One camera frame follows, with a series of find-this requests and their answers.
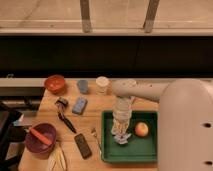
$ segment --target red bowl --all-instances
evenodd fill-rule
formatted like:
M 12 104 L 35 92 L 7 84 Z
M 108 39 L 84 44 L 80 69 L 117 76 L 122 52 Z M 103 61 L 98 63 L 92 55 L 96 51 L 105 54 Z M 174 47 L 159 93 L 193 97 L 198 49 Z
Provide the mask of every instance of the red bowl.
M 59 93 L 65 88 L 65 79 L 62 75 L 52 75 L 45 80 L 44 87 L 51 93 Z
M 48 146 L 42 143 L 31 132 L 28 132 L 25 137 L 25 146 L 34 156 L 41 159 L 46 159 L 49 157 L 49 154 L 52 152 L 56 143 L 56 129 L 49 123 L 41 123 L 36 125 L 34 128 L 50 139 L 52 144 Z

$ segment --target smartphone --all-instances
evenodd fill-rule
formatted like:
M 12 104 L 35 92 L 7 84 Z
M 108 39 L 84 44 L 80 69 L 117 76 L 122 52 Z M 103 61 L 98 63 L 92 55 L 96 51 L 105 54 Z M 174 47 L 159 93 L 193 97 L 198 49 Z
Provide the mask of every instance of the smartphone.
M 74 140 L 78 146 L 78 149 L 79 149 L 83 159 L 86 159 L 92 155 L 92 151 L 91 151 L 89 145 L 87 144 L 87 141 L 83 134 L 76 135 L 74 137 Z

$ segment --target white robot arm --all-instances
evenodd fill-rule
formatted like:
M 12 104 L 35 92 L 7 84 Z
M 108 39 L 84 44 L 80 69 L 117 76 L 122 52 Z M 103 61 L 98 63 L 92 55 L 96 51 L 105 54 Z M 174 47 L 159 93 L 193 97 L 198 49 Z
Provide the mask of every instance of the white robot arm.
M 213 170 L 213 86 L 198 79 L 136 84 L 118 80 L 113 93 L 159 102 L 158 170 Z

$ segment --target wooden table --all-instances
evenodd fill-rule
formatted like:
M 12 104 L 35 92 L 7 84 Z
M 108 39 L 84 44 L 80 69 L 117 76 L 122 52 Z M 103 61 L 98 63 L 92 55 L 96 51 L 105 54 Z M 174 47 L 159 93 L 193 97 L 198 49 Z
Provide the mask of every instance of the wooden table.
M 75 134 L 71 132 L 63 122 L 57 117 L 57 108 L 55 101 L 58 97 L 64 97 L 69 101 L 69 107 L 65 115 L 72 121 L 78 133 L 83 133 L 92 150 L 93 155 L 84 160 L 74 142 Z M 82 116 L 72 114 L 71 109 L 78 96 L 88 99 L 88 104 Z M 98 139 L 101 139 L 101 113 L 103 110 L 112 110 L 115 96 L 109 91 L 107 95 L 100 95 L 96 92 L 94 80 L 89 80 L 89 94 L 82 95 L 76 86 L 76 81 L 67 79 L 67 91 L 63 94 L 53 95 L 45 91 L 41 101 L 40 108 L 34 120 L 34 125 L 42 122 L 53 124 L 58 133 L 58 140 L 64 151 L 67 168 L 71 171 L 157 171 L 157 164 L 109 164 L 101 160 L 99 148 L 90 130 L 92 126 L 96 127 Z M 133 104 L 133 110 L 157 110 L 158 105 L 144 99 L 136 98 Z M 24 150 L 19 170 L 21 171 L 44 171 L 47 160 L 35 158 L 26 148 Z

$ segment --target metal rod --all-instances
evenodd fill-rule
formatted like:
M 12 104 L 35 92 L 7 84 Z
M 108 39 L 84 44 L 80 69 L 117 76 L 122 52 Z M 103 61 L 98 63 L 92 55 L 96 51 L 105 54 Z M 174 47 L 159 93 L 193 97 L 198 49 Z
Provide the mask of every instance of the metal rod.
M 145 33 L 152 32 L 159 1 L 160 0 L 149 0 L 149 6 L 148 6 L 147 13 L 146 13 L 146 19 L 145 19 L 144 26 L 143 26 Z
M 80 0 L 80 6 L 81 6 L 82 29 L 84 33 L 89 33 L 92 31 L 92 25 L 90 21 L 89 0 Z

